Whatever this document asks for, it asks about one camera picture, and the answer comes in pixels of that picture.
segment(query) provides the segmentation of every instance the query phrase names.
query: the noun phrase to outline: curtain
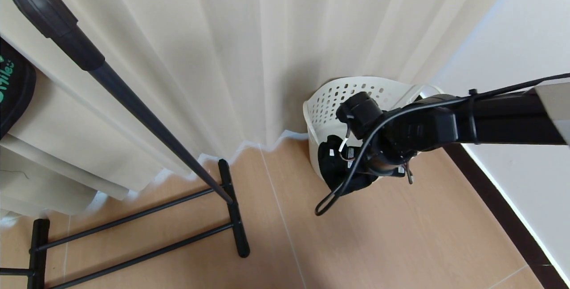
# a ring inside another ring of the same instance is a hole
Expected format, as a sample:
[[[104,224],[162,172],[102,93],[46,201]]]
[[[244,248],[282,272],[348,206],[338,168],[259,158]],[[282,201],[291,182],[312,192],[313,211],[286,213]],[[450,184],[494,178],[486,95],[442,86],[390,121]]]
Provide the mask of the curtain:
[[[428,82],[496,0],[63,0],[109,64],[194,155],[305,132],[333,78]],[[161,166],[189,174],[88,74],[1,0],[0,33]]]

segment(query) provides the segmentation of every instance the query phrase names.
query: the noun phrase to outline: floor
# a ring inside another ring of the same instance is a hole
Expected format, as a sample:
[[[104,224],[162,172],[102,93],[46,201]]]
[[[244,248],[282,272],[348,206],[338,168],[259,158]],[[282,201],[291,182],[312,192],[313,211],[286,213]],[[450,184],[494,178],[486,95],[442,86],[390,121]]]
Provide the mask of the floor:
[[[207,163],[216,178],[216,163]],[[415,184],[383,178],[344,196],[324,216],[328,189],[308,161],[307,141],[274,151],[244,150],[232,177],[251,255],[238,257],[225,231],[78,285],[122,288],[541,289],[485,204],[442,150],[411,163]],[[204,188],[171,176],[134,200],[108,199],[97,213],[49,213],[53,240]],[[47,282],[57,285],[228,222],[215,194],[179,204],[48,251]],[[31,218],[2,228],[1,264],[27,267]],[[26,279],[1,277],[2,289]]]

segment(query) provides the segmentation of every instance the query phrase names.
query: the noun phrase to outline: black fabric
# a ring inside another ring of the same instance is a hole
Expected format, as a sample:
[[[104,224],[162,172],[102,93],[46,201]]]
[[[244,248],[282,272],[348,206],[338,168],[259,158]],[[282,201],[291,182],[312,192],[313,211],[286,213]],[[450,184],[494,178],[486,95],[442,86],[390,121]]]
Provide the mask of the black fabric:
[[[0,138],[24,114],[34,95],[34,67],[0,38]]]
[[[350,173],[350,168],[348,167],[348,162],[344,161],[338,152],[342,139],[336,135],[329,135],[326,138],[326,142],[320,143],[319,145],[319,169],[322,178],[326,182],[330,191],[336,189],[338,185],[342,183],[345,177],[348,177]],[[360,152],[359,147],[350,147],[354,149],[354,155]],[[342,155],[345,159],[348,159],[348,149],[349,147],[344,147]],[[333,150],[334,156],[330,155],[330,150]],[[358,173],[359,170],[354,173],[352,181],[346,191],[342,195],[347,195],[356,190],[364,189],[374,182],[378,177],[375,175]]]

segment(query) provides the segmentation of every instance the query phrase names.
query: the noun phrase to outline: white plastic basket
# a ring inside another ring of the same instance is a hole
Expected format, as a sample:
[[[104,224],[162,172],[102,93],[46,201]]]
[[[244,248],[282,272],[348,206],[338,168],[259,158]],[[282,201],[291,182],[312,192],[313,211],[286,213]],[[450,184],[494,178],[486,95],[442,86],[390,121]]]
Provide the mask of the white plastic basket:
[[[309,134],[309,154],[316,174],[322,179],[319,169],[319,145],[328,135],[344,137],[346,124],[336,115],[338,105],[358,92],[367,92],[382,110],[399,108],[413,102],[423,89],[423,85],[412,85],[388,80],[382,77],[358,76],[332,80],[321,86],[313,96],[303,104],[303,116]],[[353,135],[348,139],[348,146],[359,147]]]

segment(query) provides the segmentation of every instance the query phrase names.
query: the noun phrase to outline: baseboard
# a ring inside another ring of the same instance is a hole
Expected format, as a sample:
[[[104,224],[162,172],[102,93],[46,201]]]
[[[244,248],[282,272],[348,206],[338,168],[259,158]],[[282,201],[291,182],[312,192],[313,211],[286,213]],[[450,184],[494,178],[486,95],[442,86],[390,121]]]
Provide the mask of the baseboard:
[[[467,151],[459,144],[448,145],[444,149],[491,210],[543,287],[568,289],[531,232]]]

